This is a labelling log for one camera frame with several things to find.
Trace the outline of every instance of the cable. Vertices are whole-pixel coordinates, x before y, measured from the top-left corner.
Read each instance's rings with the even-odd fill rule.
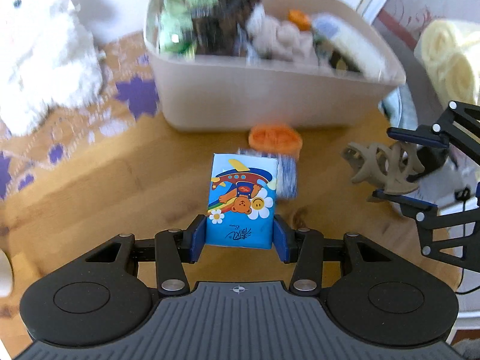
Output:
[[[468,186],[466,186],[465,188],[463,188],[460,191],[455,191],[455,200],[457,200],[458,202],[463,202],[462,212],[465,211],[467,200],[470,199],[470,196],[471,196],[471,191],[470,191],[470,188]],[[463,224],[463,238],[465,238],[466,235],[467,235],[466,224],[464,223]],[[462,268],[462,276],[460,276],[460,283],[458,284],[458,288],[460,288],[460,286],[463,283],[464,274],[465,274],[465,268]],[[456,295],[467,295],[467,294],[471,294],[472,292],[475,292],[477,290],[480,290],[480,286],[471,288],[467,291],[462,291],[462,292],[455,291],[455,294]]]

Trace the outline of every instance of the cartoon bear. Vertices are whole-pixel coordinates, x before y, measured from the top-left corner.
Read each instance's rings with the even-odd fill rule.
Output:
[[[218,198],[220,203],[226,203],[230,199],[236,197],[233,201],[231,210],[233,212],[239,212],[240,214],[251,214],[250,199],[257,196],[262,187],[258,184],[249,183],[247,181],[239,181],[235,185],[235,189],[222,195]]]

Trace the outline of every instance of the orange sponge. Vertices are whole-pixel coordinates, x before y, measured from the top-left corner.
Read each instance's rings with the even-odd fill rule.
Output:
[[[311,21],[308,15],[297,9],[289,10],[289,21],[298,27],[300,31],[310,31]]]
[[[287,125],[258,125],[250,130],[248,144],[259,152],[285,154],[298,160],[303,141]]]

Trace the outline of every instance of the crosshair mark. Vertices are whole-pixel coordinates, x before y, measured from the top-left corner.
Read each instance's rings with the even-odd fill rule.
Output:
[[[234,288],[231,288],[230,290],[235,292],[236,294],[241,294],[242,292],[248,290],[248,288],[245,288],[243,286],[236,286]]]

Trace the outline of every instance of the brown hair clip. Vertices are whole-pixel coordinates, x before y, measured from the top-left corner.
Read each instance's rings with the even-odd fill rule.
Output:
[[[407,177],[425,170],[417,156],[417,145],[412,143],[396,142],[388,147],[373,142],[365,147],[351,142],[342,157],[355,172],[352,183],[367,181],[389,195],[404,195],[416,190],[418,183],[407,181]]]

